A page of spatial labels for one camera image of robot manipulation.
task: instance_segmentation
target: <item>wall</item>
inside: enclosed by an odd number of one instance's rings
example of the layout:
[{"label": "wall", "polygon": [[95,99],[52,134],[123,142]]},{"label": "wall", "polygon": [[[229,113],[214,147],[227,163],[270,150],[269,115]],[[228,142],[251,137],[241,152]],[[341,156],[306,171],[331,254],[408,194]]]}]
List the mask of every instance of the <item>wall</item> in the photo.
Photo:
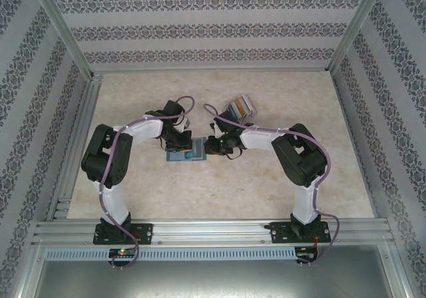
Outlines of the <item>wall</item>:
[{"label": "wall", "polygon": [[0,3],[0,297],[44,220],[85,80],[37,0]]},{"label": "wall", "polygon": [[377,0],[335,85],[376,210],[426,296],[426,0]]},{"label": "wall", "polygon": [[361,0],[55,0],[94,71],[325,68]]}]

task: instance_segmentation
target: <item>purple cable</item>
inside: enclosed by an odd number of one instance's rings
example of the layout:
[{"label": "purple cable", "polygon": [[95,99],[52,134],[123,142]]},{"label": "purple cable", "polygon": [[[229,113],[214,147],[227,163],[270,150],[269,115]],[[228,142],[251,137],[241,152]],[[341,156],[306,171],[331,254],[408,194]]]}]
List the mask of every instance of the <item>purple cable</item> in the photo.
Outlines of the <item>purple cable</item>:
[{"label": "purple cable", "polygon": [[183,112],[182,114],[179,114],[179,115],[173,115],[173,116],[151,116],[151,117],[146,117],[146,118],[145,117],[144,118],[139,118],[138,120],[134,120],[134,121],[128,123],[127,125],[124,125],[122,128],[120,128],[117,131],[117,133],[115,134],[114,140],[112,141],[112,146],[111,146],[110,154],[109,154],[109,157],[108,157],[108,162],[106,163],[105,171],[104,171],[104,174],[102,176],[101,183],[99,184],[99,202],[101,203],[101,207],[102,207],[104,213],[106,214],[106,216],[111,220],[111,222],[116,227],[118,227],[122,232],[124,232],[127,236],[129,236],[131,238],[131,240],[133,240],[133,242],[135,244],[135,248],[136,248],[136,255],[133,257],[133,260],[130,261],[128,264],[122,266],[122,267],[117,267],[116,265],[114,265],[114,261],[115,261],[115,259],[117,257],[117,256],[114,256],[112,258],[112,261],[111,261],[112,268],[125,269],[127,267],[130,267],[138,259],[138,257],[139,257],[139,243],[138,243],[137,239],[129,231],[127,231],[123,227],[121,227],[121,225],[108,213],[108,210],[105,207],[105,203],[104,203],[104,200],[103,200],[104,184],[105,184],[105,181],[107,180],[108,173],[109,173],[109,171],[111,169],[112,157],[114,156],[114,152],[115,152],[115,148],[116,148],[116,145],[117,145],[118,137],[128,127],[131,127],[131,126],[133,126],[135,124],[138,124],[138,123],[146,122],[147,120],[171,120],[173,118],[176,118],[176,117],[179,118],[181,116],[185,116],[185,115],[189,114],[192,111],[192,109],[194,109],[195,100],[194,100],[194,98],[192,96],[185,95],[185,96],[181,96],[180,98],[178,98],[176,100],[176,102],[179,102],[180,100],[182,100],[184,98],[189,98],[192,101],[192,106],[186,112]]},{"label": "purple cable", "polygon": [[290,135],[296,135],[302,138],[305,138],[306,140],[309,140],[310,142],[313,142],[316,146],[318,146],[318,148],[322,151],[323,155],[325,156],[326,160],[327,160],[327,170],[325,170],[324,175],[316,182],[315,186],[314,186],[314,194],[313,194],[313,206],[314,206],[314,210],[317,214],[325,216],[325,217],[331,217],[335,219],[336,222],[336,228],[335,228],[335,233],[333,238],[330,241],[330,244],[328,245],[327,249],[323,252],[323,254],[317,258],[315,261],[313,261],[312,263],[308,263],[309,266],[316,264],[317,262],[319,262],[327,253],[328,251],[331,249],[332,245],[334,244],[337,235],[339,233],[340,230],[340,221],[339,218],[337,218],[337,216],[332,215],[332,214],[327,214],[327,213],[323,213],[321,211],[318,210],[317,208],[317,194],[318,194],[318,186],[327,178],[328,174],[330,173],[331,170],[331,159],[330,159],[330,155],[328,154],[327,150],[325,149],[324,146],[322,146],[317,140],[315,140],[314,138],[312,138],[311,136],[299,133],[299,132],[294,132],[292,130],[282,130],[282,129],[273,129],[273,128],[262,128],[262,127],[257,127],[255,129],[253,129],[252,127],[249,126],[245,126],[242,125],[240,123],[237,122],[232,122],[231,120],[227,120],[226,118],[223,118],[221,116],[219,116],[218,114],[218,110],[216,110],[216,108],[214,106],[212,106],[211,104],[203,104],[204,109],[209,112],[211,115],[213,115],[214,117],[216,117],[219,120],[222,120],[224,122],[227,122],[231,125],[243,128],[245,130],[254,130],[254,131],[260,131],[260,132],[268,132],[268,133],[282,133],[282,134],[290,134]]}]

